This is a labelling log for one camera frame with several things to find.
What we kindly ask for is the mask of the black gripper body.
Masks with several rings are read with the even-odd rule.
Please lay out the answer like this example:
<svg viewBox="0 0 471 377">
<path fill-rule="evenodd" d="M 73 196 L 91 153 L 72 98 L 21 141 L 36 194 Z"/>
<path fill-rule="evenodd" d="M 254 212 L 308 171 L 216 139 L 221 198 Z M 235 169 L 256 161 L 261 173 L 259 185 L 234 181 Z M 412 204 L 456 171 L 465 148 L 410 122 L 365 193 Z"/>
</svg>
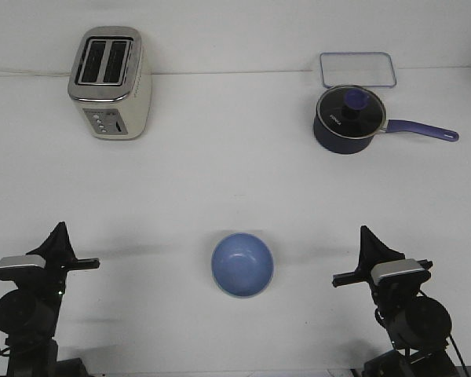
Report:
<svg viewBox="0 0 471 377">
<path fill-rule="evenodd" d="M 100 267 L 98 258 L 75 258 L 68 262 L 44 258 L 44 262 L 46 263 L 46 277 L 42 283 L 42 293 L 44 295 L 63 295 L 66 291 L 66 279 L 69 272 L 98 269 Z"/>
<path fill-rule="evenodd" d="M 390 277 L 383 280 L 379 286 L 375 286 L 371 279 L 371 271 L 363 273 L 356 269 L 350 273 L 333 275 L 332 285 L 340 287 L 366 282 L 369 284 L 376 306 L 403 306 L 417 296 L 421 285 L 431 277 L 430 269 L 433 267 L 433 262 L 427 259 L 416 261 L 425 268 L 425 272 Z"/>
</svg>

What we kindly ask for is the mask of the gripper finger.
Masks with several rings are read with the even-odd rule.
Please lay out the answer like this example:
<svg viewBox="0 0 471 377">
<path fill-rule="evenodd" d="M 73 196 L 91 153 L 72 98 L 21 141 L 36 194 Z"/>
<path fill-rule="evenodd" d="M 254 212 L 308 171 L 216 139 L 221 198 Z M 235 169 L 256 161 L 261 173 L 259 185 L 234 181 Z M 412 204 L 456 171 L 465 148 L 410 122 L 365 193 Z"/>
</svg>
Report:
<svg viewBox="0 0 471 377">
<path fill-rule="evenodd" d="M 387 247 L 369 228 L 366 228 L 365 238 L 365 257 L 371 268 L 380 263 L 405 259 L 405 254 Z"/>
<path fill-rule="evenodd" d="M 47 239 L 37 248 L 27 252 L 27 255 L 39 255 L 50 264 L 67 262 L 67 227 L 60 221 Z"/>
<path fill-rule="evenodd" d="M 368 273 L 372 269 L 371 264 L 371 244 L 372 232 L 366 225 L 360 227 L 360 254 L 357 269 L 363 273 Z"/>
<path fill-rule="evenodd" d="M 75 251 L 71 245 L 70 236 L 68 234 L 68 228 L 64 224 L 64 260 L 65 261 L 76 261 Z"/>
</svg>

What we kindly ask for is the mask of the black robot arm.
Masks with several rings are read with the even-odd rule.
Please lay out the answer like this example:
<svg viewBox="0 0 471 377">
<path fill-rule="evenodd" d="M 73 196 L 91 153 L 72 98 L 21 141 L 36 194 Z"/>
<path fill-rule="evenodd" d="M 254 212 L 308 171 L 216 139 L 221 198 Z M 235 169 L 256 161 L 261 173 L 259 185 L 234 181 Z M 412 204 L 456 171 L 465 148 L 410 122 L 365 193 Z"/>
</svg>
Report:
<svg viewBox="0 0 471 377">
<path fill-rule="evenodd" d="M 392 350 L 363 365 L 362 376 L 459 376 L 447 354 L 456 347 L 451 315 L 436 299 L 423 293 L 433 262 L 416 260 L 387 247 L 365 225 L 360 227 L 358 265 L 336 274 L 332 285 L 365 282 L 375 304 L 375 320 L 386 330 Z"/>
<path fill-rule="evenodd" d="M 0 281 L 16 285 L 0 298 L 0 332 L 6 334 L 0 357 L 8 358 L 8 376 L 89 375 L 81 358 L 57 359 L 54 336 L 68 274 L 99 266 L 97 258 L 75 256 L 63 221 L 39 247 L 0 259 Z"/>
</svg>

